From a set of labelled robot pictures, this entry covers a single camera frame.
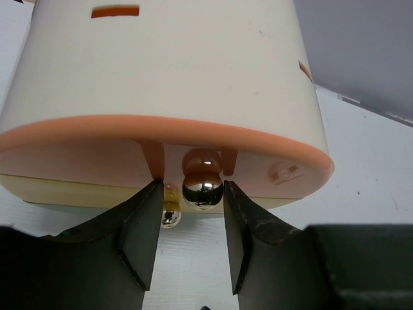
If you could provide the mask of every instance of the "metal sphere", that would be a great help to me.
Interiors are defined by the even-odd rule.
[[[181,207],[175,202],[165,202],[163,204],[161,228],[173,228],[181,219]]]
[[[179,203],[180,199],[179,187],[172,183],[165,183],[163,201]]]
[[[193,172],[187,174],[182,185],[185,202],[199,211],[215,207],[222,199],[224,186],[219,174],[214,172]]]
[[[221,156],[216,150],[194,148],[187,152],[182,159],[184,175],[194,172],[215,172],[222,170]]]

